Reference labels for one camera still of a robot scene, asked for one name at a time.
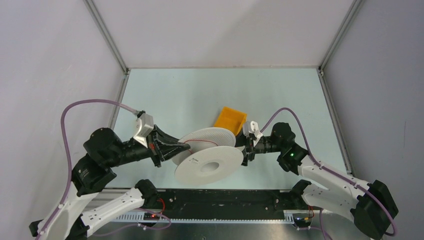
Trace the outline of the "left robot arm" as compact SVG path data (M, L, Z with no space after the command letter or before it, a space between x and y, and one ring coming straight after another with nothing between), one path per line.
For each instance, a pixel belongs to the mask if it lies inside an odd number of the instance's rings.
M86 155L70 172L65 199L45 219L31 222L29 230L37 240L85 240L116 217L138 208L153 209L165 204L148 179L142 179L122 196L102 206L85 208L117 175L114 167L151 158L156 167L190 149L159 128L147 135L147 145L134 139L121 141L110 128L94 131L83 146Z

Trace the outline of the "white perforated cable spool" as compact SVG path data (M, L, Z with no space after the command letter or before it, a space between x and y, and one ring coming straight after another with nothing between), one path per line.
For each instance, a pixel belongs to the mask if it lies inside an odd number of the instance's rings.
M190 149L174 156L174 177L180 184L201 186L232 175L242 165L244 155L235 147L235 135L221 127L209 127L179 139Z

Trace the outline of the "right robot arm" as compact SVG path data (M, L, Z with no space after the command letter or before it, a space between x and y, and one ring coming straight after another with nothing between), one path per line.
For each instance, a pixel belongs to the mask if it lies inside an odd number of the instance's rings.
M296 135L288 123L274 124L271 134L264 136L254 126L241 130L235 137L236 147L244 147L242 165L257 154L279 153L277 162L286 172L301 176L291 189L291 204L297 209L318 207L338 214L351 222L367 237L380 240L399 213L386 184L340 172L317 160L295 142Z

